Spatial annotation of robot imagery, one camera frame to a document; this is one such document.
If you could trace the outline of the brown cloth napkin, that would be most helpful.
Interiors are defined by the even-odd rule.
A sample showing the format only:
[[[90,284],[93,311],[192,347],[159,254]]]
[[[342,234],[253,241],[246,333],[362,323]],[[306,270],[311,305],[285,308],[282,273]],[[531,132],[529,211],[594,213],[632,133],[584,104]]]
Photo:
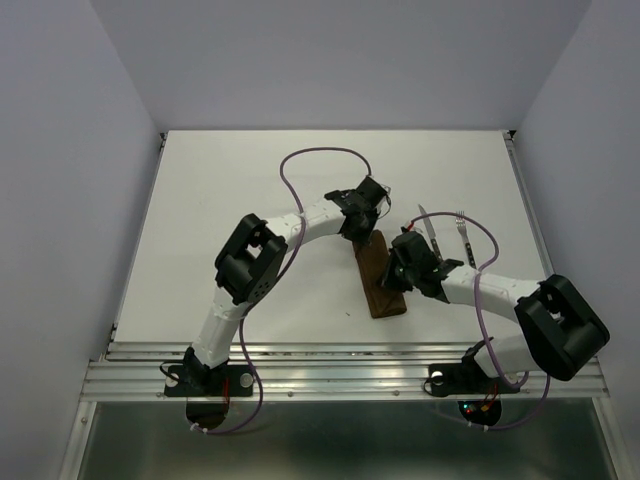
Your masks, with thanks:
[[[374,230],[366,244],[352,243],[369,314],[373,319],[385,319],[407,312],[404,295],[384,288],[381,279],[390,254],[383,233]]]

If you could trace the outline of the silver knife dark handle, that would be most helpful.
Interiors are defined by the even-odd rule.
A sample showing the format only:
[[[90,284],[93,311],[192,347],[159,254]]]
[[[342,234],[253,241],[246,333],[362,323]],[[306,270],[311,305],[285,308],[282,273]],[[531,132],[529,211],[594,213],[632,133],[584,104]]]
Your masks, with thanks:
[[[418,205],[418,209],[420,214],[423,216],[422,220],[424,223],[424,227],[425,227],[425,231],[427,233],[427,237],[431,243],[431,247],[432,250],[434,252],[434,255],[436,256],[436,258],[438,259],[439,262],[443,261],[443,257],[437,242],[437,238],[436,238],[436,231],[435,228],[431,222],[431,219],[429,217],[427,217],[427,211],[424,209],[424,207],[419,204]]]

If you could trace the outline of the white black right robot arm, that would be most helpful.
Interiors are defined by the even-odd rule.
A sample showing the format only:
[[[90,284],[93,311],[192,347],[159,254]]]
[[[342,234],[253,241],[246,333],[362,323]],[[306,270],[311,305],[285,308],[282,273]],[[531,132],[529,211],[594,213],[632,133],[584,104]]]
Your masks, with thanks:
[[[482,390],[503,375],[531,371],[569,381],[610,340],[607,327],[567,278],[517,280],[484,274],[458,260],[438,260],[418,232],[405,231],[392,241],[381,283],[400,292],[417,289],[427,298],[470,306],[519,327],[519,334],[503,339],[485,335],[459,362],[438,366],[448,387]]]

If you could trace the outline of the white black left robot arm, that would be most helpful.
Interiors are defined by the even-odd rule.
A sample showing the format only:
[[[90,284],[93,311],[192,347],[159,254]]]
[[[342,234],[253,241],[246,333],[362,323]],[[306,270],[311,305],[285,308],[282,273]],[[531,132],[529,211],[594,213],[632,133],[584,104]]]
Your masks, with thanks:
[[[356,188],[329,192],[300,213],[243,217],[215,259],[211,308],[184,354],[179,382],[206,396],[221,392],[240,323],[275,287],[287,254],[331,235],[367,242],[388,198],[388,190],[367,176]]]

